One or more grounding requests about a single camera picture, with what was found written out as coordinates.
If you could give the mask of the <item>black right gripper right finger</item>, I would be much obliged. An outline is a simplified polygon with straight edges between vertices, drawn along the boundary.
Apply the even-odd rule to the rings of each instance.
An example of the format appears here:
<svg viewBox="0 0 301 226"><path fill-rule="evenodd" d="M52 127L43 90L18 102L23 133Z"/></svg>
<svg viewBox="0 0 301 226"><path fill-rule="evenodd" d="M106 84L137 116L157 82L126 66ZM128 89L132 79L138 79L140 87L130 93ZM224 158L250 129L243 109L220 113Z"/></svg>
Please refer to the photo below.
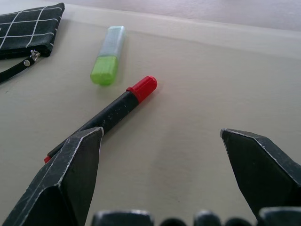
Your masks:
<svg viewBox="0 0 301 226"><path fill-rule="evenodd" d="M301 166L267 137L222 129L238 187L259 224L301 222Z"/></svg>

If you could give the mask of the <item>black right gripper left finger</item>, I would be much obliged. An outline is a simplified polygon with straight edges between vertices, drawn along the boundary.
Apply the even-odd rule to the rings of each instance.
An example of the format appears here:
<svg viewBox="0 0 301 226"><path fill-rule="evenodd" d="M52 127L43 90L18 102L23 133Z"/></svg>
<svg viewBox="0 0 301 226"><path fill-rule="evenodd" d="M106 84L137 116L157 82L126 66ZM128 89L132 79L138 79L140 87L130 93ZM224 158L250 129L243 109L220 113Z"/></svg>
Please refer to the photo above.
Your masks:
<svg viewBox="0 0 301 226"><path fill-rule="evenodd" d="M67 138L36 174L5 226L83 226L92 201L103 128Z"/></svg>

